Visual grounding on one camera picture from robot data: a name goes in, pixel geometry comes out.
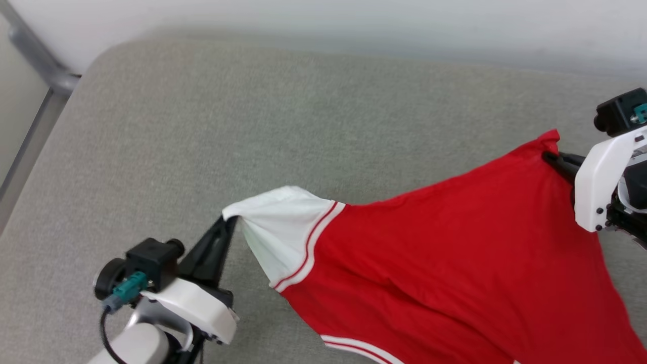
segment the white stripe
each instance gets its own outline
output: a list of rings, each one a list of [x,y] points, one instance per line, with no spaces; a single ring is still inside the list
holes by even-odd
[[[329,347],[329,348],[335,348],[335,349],[344,350],[344,351],[348,351],[348,352],[354,352],[355,354],[363,355],[363,356],[365,356],[365,357],[367,357],[369,359],[372,359],[372,360],[374,360],[374,361],[376,361],[377,363],[380,363],[380,364],[389,364],[386,361],[374,356],[373,354],[371,354],[369,352],[365,352],[363,350],[359,350],[357,348],[345,347],[343,345],[330,344],[330,343],[325,343],[325,345],[327,347]]]
[[[308,249],[308,259],[305,261],[305,265],[294,277],[284,280],[281,284],[279,284],[275,288],[277,292],[281,293],[285,288],[301,282],[308,276],[308,274],[310,274],[310,271],[313,270],[314,267],[314,246],[316,245],[317,240],[319,240],[319,236],[322,234],[328,224],[341,213],[345,206],[345,204],[338,202],[337,206],[334,207],[334,209],[328,214],[328,216],[326,216],[319,223],[317,228],[313,231],[312,236],[310,236],[310,240],[305,242]]]
[[[354,351],[353,348],[344,346],[344,345],[351,345],[351,346],[354,346],[354,347],[362,348],[362,349],[364,349],[364,350],[366,350],[366,351],[368,351],[370,353],[373,353],[373,354],[375,354],[377,356],[380,356],[380,357],[388,360],[391,364],[404,364],[400,359],[398,359],[395,356],[389,354],[388,352],[380,349],[379,347],[376,347],[375,345],[371,345],[371,344],[365,343],[363,341],[354,340],[354,339],[346,339],[344,337],[328,336],[328,335],[322,335],[322,340],[325,342],[326,346],[329,346],[329,347],[331,347],[331,346],[333,346],[335,344],[338,344],[338,345],[335,345],[334,347],[338,348],[338,349],[342,349],[342,350],[348,350],[348,351],[357,352],[358,354],[368,356],[362,350]],[[384,362],[383,360],[379,360],[379,358],[371,358],[371,359],[377,361],[378,363],[383,363]]]

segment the red fabric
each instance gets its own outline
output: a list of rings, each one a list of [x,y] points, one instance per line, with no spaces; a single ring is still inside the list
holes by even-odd
[[[545,162],[557,131],[324,230],[282,295],[319,334],[413,363],[647,363],[597,234]]]

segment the white backdrop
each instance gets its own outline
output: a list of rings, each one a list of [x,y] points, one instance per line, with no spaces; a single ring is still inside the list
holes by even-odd
[[[75,73],[157,35],[647,80],[645,0],[10,0]]]

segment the red and white garment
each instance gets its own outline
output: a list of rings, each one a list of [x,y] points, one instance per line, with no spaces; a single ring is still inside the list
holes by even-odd
[[[333,348],[382,364],[647,363],[597,234],[542,152],[355,206],[283,187],[223,211]]]

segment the gray fabric surface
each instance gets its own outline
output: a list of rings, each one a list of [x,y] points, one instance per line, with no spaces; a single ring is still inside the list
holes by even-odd
[[[217,43],[119,46],[83,76],[0,238],[1,361],[90,359],[101,349],[93,277],[148,236],[191,245],[229,203],[286,184],[348,203],[386,199],[551,128],[562,150],[585,154],[606,137],[595,106],[634,86]],[[647,340],[647,255],[601,235]],[[267,286],[242,234],[222,284],[242,320],[232,345],[207,345],[207,363],[370,362],[326,349]]]

